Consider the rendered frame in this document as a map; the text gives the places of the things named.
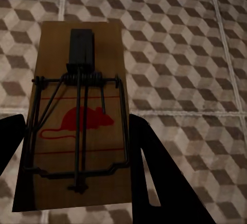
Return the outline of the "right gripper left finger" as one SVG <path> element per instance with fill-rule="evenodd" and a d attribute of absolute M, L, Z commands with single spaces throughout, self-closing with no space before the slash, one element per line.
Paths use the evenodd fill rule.
<path fill-rule="evenodd" d="M 23 114 L 0 119 L 0 175 L 25 136 Z"/>

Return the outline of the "mousetrap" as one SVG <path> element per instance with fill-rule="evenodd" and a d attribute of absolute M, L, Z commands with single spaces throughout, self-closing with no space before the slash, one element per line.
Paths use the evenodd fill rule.
<path fill-rule="evenodd" d="M 131 203 L 120 22 L 43 21 L 12 212 Z"/>

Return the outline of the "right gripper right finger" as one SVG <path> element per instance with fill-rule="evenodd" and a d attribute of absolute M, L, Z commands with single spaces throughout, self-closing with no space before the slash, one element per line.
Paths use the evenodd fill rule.
<path fill-rule="evenodd" d="M 129 115 L 133 224 L 216 224 L 149 123 Z M 149 203 L 143 149 L 161 206 Z"/>

